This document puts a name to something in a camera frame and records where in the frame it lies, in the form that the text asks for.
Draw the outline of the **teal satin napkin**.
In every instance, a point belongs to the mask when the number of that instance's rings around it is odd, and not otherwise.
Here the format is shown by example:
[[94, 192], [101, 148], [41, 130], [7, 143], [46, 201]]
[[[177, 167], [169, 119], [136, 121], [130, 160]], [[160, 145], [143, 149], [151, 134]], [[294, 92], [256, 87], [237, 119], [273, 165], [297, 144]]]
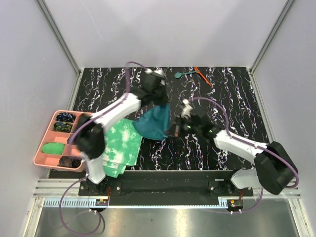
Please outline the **teal satin napkin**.
[[161, 141], [170, 126], [170, 105], [154, 106], [132, 124], [142, 137]]

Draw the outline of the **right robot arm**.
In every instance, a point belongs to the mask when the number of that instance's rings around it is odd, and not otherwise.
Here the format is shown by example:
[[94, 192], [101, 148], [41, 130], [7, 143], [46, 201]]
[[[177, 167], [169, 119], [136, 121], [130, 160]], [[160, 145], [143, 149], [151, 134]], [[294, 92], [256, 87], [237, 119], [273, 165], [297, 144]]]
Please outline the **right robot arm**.
[[297, 179], [298, 169], [284, 147], [273, 141], [269, 144], [251, 141], [214, 125], [206, 117], [177, 116], [165, 132], [170, 137], [196, 135], [220, 150], [233, 153], [254, 165], [254, 168], [234, 172], [224, 183], [228, 195], [235, 196], [244, 188], [263, 188], [279, 195]]

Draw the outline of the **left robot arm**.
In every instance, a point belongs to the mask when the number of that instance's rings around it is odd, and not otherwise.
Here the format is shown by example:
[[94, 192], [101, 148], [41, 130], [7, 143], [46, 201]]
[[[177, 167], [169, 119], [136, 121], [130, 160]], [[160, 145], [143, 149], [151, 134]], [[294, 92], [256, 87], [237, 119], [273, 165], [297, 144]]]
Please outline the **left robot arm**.
[[102, 195], [107, 188], [106, 182], [103, 181], [106, 172], [101, 167], [101, 156], [106, 148], [104, 135], [121, 119], [150, 103], [168, 104], [164, 72], [161, 69], [146, 69], [145, 73], [147, 75], [141, 79], [140, 86], [131, 89], [130, 74], [126, 71], [126, 93], [91, 116], [80, 115], [76, 130], [68, 140], [69, 144], [76, 145], [80, 151], [86, 163], [85, 177], [91, 181], [89, 189], [97, 196]]

